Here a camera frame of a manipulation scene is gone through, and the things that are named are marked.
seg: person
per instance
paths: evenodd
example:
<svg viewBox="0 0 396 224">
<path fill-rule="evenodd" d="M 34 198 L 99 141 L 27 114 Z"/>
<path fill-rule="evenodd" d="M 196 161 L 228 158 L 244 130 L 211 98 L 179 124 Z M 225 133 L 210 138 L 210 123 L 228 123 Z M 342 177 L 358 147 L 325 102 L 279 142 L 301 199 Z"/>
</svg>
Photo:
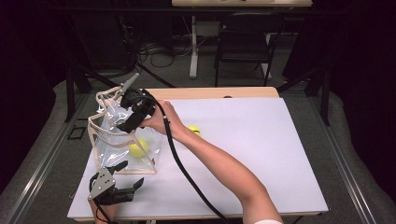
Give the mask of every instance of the person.
<svg viewBox="0 0 396 224">
<path fill-rule="evenodd" d="M 232 155 L 188 129 L 169 101 L 159 100 L 158 102 L 169 120 L 173 138 L 188 148 L 242 204 L 244 224 L 280 224 L 283 222 L 266 187 L 257 176 Z M 145 119 L 140 127 L 150 127 L 159 133 L 166 134 L 163 114 L 158 106 L 152 118 Z M 96 218 L 94 203 L 91 203 L 91 207 L 95 222 L 105 223 Z M 115 216 L 116 209 L 116 206 L 113 205 L 104 206 L 104 210 L 108 212 L 110 218 Z"/>
</svg>

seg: chair leg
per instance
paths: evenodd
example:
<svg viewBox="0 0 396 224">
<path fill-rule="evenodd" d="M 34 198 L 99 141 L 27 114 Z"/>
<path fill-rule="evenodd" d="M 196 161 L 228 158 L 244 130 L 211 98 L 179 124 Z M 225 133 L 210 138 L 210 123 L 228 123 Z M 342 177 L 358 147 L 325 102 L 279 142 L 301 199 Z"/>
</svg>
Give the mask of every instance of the chair leg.
<svg viewBox="0 0 396 224">
<path fill-rule="evenodd" d="M 219 61 L 216 61 L 215 87 L 218 86 L 218 83 L 219 83 Z"/>
<path fill-rule="evenodd" d="M 216 58 L 215 58 L 215 64 L 214 64 L 214 68 L 217 68 L 218 67 L 218 65 L 219 65 L 219 62 L 218 62 L 218 57 L 216 56 Z"/>
<path fill-rule="evenodd" d="M 256 65 L 256 67 L 254 67 L 254 70 L 256 70 L 260 65 L 261 65 L 261 63 L 258 63 L 258 64 Z"/>
<path fill-rule="evenodd" d="M 270 75 L 271 63 L 272 62 L 268 63 L 267 71 L 265 72 L 264 85 L 263 85 L 264 87 L 267 86 L 268 76 Z"/>
</svg>

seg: black cable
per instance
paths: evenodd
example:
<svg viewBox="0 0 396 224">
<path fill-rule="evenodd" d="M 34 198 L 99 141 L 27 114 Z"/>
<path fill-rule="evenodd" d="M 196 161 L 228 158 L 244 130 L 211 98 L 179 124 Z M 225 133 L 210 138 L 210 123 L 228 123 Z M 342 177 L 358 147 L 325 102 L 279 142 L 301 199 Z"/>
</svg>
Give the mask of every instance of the black cable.
<svg viewBox="0 0 396 224">
<path fill-rule="evenodd" d="M 103 222 L 107 222 L 106 220 L 103 220 L 103 219 L 99 218 L 99 216 L 98 216 L 98 211 L 99 211 L 99 207 L 96 206 L 96 213 L 95 213 L 96 218 L 99 219 L 99 220 L 101 220 L 101 221 L 103 221 Z"/>
<path fill-rule="evenodd" d="M 169 126 L 169 120 L 166 117 L 165 111 L 163 110 L 163 107 L 161 106 L 161 104 L 154 99 L 153 97 L 149 97 L 149 96 L 137 96 L 135 98 L 148 98 L 150 100 L 153 100 L 155 102 L 155 104 L 160 108 L 161 113 L 163 114 L 163 123 L 165 125 L 165 130 L 166 130 L 166 136 L 168 138 L 168 143 L 169 146 L 171 148 L 172 151 L 172 155 L 176 161 L 176 164 L 178 166 L 178 168 L 180 168 L 181 172 L 183 173 L 184 176 L 186 176 L 186 178 L 189 180 L 190 184 L 192 185 L 192 187 L 195 189 L 195 191 L 198 193 L 198 195 L 201 197 L 201 199 L 204 201 L 204 203 L 210 208 L 210 210 L 212 210 L 218 217 L 221 218 L 221 220 L 224 223 L 229 223 L 227 218 L 218 210 L 216 209 L 215 206 L 213 206 L 210 201 L 206 198 L 206 196 L 201 192 L 201 190 L 199 189 L 199 187 L 196 185 L 196 183 L 194 182 L 194 180 L 191 178 L 191 176 L 189 175 L 189 173 L 187 172 L 186 168 L 184 168 L 183 163 L 181 162 L 180 158 L 177 155 L 176 152 L 176 148 L 175 148 L 175 144 L 173 142 L 173 137 L 172 137 L 172 132 L 171 132 L 171 128 Z"/>
<path fill-rule="evenodd" d="M 157 64 L 154 64 L 154 61 L 153 61 L 154 56 L 155 56 L 155 55 L 159 55 L 160 53 L 161 53 L 162 55 L 168 55 L 168 56 L 170 56 L 170 57 L 171 57 L 171 62 L 168 63 L 168 64 L 166 64 L 166 65 L 157 65 Z M 149 58 L 149 62 L 151 63 L 152 66 L 154 66 L 154 67 L 160 67 L 160 68 L 161 68 L 161 67 L 169 67 L 174 61 L 175 61 L 175 55 L 174 55 L 172 52 L 167 51 L 167 50 L 161 50 L 160 52 L 153 53 L 153 54 L 151 55 L 151 57 Z"/>
<path fill-rule="evenodd" d="M 186 51 L 186 49 L 187 49 L 187 47 L 188 47 L 189 45 L 190 45 L 189 51 L 191 50 L 191 39 L 189 38 L 189 40 L 190 40 L 190 41 L 186 41 L 186 44 L 185 44 L 183 50 L 181 50 L 180 52 L 174 53 L 175 56 L 184 56 L 184 55 L 183 55 L 183 54 L 184 54 L 184 51 Z"/>
</svg>

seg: table leg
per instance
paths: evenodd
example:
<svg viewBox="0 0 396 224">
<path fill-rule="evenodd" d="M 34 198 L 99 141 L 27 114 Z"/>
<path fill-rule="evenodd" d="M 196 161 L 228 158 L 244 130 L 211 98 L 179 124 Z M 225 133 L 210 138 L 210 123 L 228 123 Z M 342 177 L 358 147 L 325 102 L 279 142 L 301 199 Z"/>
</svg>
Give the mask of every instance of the table leg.
<svg viewBox="0 0 396 224">
<path fill-rule="evenodd" d="M 191 54 L 191 65 L 190 65 L 190 78 L 197 78 L 198 48 L 197 48 L 195 16 L 192 16 L 192 21 L 191 21 L 191 48 L 192 48 L 192 54 Z"/>
<path fill-rule="evenodd" d="M 299 216 L 297 217 L 292 224 L 296 224 L 298 221 L 300 221 L 301 218 L 303 218 L 304 216 Z"/>
<path fill-rule="evenodd" d="M 269 43 L 271 38 L 271 34 L 266 34 L 265 35 L 265 40 L 267 41 L 267 43 Z M 267 68 L 268 68 L 268 64 L 267 63 L 262 63 L 262 73 L 265 74 L 267 72 Z M 268 80 L 271 80 L 272 76 L 271 76 L 271 72 L 268 74 Z"/>
</svg>

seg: tennis ball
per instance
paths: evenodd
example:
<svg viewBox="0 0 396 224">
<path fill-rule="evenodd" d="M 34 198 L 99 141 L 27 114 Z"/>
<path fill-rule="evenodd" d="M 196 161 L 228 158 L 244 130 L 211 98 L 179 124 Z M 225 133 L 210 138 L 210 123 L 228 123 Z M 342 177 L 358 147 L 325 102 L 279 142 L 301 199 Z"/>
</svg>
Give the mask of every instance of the tennis ball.
<svg viewBox="0 0 396 224">
<path fill-rule="evenodd" d="M 190 125 L 187 127 L 188 129 L 192 130 L 194 133 L 196 133 L 198 136 L 201 136 L 201 132 L 199 131 L 199 128 L 194 125 Z"/>
<path fill-rule="evenodd" d="M 149 146 L 146 143 L 145 140 L 143 140 L 142 138 L 137 139 L 140 143 L 140 145 L 142 145 L 143 149 L 145 149 L 145 151 L 149 151 Z M 145 153 L 142 151 L 142 149 L 140 149 L 140 147 L 137 144 L 131 144 L 128 146 L 129 148 L 129 153 L 131 153 L 131 155 L 135 158 L 142 158 Z"/>
</svg>

